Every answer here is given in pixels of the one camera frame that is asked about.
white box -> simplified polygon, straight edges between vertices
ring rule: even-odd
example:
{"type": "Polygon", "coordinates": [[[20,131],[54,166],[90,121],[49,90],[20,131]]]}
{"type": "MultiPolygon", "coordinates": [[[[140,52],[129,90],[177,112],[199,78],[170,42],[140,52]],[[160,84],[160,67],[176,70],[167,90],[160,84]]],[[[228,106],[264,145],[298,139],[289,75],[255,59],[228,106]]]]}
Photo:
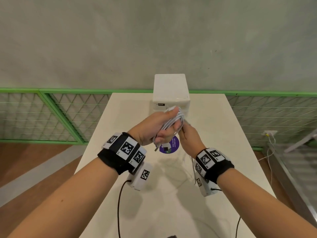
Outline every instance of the white box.
{"type": "Polygon", "coordinates": [[[184,74],[156,74],[154,76],[153,111],[165,111],[178,106],[188,114],[189,91],[184,74]]]}

gray wall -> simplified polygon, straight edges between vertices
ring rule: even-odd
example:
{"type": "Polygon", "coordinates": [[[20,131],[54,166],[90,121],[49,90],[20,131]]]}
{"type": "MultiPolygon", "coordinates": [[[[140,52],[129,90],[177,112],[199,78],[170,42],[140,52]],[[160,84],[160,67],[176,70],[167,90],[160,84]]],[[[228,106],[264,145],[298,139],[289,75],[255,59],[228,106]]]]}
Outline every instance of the gray wall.
{"type": "Polygon", "coordinates": [[[0,0],[0,87],[317,91],[317,0],[0,0]]]}

electrical socket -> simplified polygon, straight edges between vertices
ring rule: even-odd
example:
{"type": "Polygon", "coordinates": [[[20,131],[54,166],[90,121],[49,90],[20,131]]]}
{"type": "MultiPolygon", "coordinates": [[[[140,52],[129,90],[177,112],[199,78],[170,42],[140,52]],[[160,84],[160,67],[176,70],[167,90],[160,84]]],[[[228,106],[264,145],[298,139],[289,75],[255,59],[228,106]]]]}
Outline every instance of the electrical socket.
{"type": "Polygon", "coordinates": [[[262,135],[270,135],[270,136],[274,136],[274,135],[276,135],[276,133],[277,133],[277,130],[265,130],[263,133],[262,133],[262,135]]]}

wristband tracker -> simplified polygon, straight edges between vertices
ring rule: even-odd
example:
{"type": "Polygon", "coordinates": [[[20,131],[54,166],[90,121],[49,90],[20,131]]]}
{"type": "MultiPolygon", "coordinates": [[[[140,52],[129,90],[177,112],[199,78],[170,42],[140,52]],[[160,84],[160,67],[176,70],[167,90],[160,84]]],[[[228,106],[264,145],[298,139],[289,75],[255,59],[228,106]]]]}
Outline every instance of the wristband tracker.
{"type": "Polygon", "coordinates": [[[118,174],[135,174],[145,159],[146,150],[128,133],[115,133],[104,143],[98,157],[118,174]]]}
{"type": "Polygon", "coordinates": [[[194,166],[197,172],[206,180],[217,184],[217,178],[229,168],[235,166],[221,152],[214,148],[202,150],[194,160],[194,166]]]}

